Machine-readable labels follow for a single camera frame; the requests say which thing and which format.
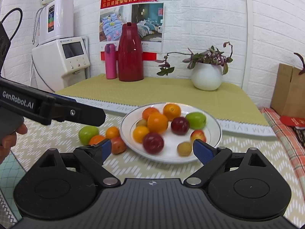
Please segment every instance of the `bottle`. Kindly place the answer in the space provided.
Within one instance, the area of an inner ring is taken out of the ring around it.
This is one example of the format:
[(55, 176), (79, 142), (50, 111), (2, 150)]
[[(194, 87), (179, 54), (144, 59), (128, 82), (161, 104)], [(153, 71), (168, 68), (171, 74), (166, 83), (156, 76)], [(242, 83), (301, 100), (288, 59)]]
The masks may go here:
[(132, 82), (144, 78), (142, 52), (137, 24), (131, 22), (124, 24), (118, 49), (120, 81)]
[(105, 45), (106, 78), (115, 79), (116, 75), (116, 51), (114, 44)]

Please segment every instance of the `white vase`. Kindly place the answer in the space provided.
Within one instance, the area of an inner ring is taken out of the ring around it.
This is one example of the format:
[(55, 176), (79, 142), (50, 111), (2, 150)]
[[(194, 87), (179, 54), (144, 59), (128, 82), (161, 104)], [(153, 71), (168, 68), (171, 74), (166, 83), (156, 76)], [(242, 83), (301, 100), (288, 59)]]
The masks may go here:
[(220, 65), (197, 63), (191, 80), (198, 89), (207, 91), (218, 89), (222, 83), (222, 68)]

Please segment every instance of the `cardboard box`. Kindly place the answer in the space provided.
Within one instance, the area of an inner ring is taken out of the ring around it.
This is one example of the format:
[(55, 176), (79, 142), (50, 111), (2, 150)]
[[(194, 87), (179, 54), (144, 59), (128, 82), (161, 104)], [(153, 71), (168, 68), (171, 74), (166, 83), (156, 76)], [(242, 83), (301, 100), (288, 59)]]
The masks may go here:
[(300, 69), (280, 64), (271, 107), (279, 114), (305, 118), (305, 74)]

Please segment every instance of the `human hand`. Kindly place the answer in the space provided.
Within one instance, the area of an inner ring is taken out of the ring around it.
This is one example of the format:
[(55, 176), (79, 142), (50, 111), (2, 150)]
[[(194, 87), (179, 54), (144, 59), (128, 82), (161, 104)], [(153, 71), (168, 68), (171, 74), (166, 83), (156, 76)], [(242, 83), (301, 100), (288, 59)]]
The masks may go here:
[(3, 160), (9, 155), (11, 147), (16, 145), (17, 141), (17, 134), (26, 134), (27, 133), (27, 127), (25, 124), (21, 125), (16, 132), (14, 132), (11, 135), (7, 135), (2, 139), (1, 145), (0, 145), (0, 164), (3, 162)]

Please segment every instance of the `pink bottle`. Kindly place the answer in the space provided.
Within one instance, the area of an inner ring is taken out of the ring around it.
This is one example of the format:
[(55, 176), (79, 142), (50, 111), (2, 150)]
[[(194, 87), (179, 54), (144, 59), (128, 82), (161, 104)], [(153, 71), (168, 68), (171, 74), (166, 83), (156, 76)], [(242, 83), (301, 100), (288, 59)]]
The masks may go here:
[(106, 78), (115, 79), (116, 75), (116, 51), (114, 44), (107, 44), (105, 46), (105, 67)]

